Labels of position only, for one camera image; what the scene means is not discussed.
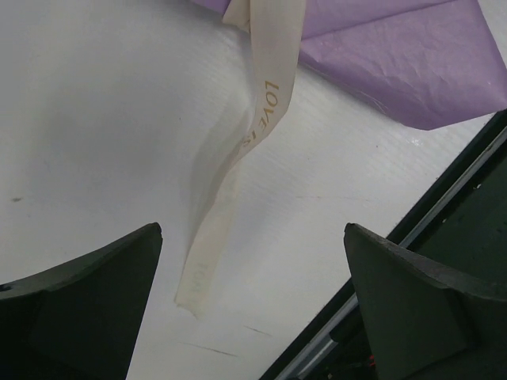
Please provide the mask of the cream printed ribbon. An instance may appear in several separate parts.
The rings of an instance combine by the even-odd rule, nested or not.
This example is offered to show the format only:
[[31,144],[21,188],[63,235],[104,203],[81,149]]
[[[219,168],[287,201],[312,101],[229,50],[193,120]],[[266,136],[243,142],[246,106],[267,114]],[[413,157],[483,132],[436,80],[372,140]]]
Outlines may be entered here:
[[231,228],[237,200],[238,163],[286,114],[295,84],[306,13],[304,1],[231,1],[222,21],[250,35],[256,103],[253,115],[233,107],[218,123],[230,137],[206,169],[210,184],[198,207],[175,303],[199,318]]

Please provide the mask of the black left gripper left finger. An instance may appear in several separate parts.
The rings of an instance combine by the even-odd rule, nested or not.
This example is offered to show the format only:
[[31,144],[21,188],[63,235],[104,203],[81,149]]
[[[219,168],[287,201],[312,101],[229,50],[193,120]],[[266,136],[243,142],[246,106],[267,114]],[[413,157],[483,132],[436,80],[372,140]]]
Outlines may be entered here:
[[125,379],[162,251],[147,224],[1,285],[3,379]]

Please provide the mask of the aluminium front frame rail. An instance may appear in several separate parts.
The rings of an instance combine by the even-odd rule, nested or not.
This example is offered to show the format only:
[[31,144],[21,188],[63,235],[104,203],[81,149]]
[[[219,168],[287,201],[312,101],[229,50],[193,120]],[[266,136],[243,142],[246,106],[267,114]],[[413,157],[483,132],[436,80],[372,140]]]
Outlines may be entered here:
[[358,306],[354,294],[317,333],[296,359],[296,365],[288,379],[305,379],[337,346],[337,328]]

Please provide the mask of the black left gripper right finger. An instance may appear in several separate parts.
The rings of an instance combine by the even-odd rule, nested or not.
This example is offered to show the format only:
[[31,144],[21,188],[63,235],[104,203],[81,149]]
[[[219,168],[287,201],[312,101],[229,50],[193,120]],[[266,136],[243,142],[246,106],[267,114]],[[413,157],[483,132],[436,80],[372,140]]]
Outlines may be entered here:
[[442,264],[350,223],[345,253],[380,379],[504,379],[506,279]]

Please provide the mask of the purple wrapping paper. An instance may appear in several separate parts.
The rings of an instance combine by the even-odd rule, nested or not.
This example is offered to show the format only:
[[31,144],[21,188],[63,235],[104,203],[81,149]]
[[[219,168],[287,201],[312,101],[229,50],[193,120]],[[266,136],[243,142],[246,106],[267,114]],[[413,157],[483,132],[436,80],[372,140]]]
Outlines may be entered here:
[[287,111],[297,63],[417,129],[506,106],[506,67],[476,1],[222,1],[219,11],[251,36],[255,131]]

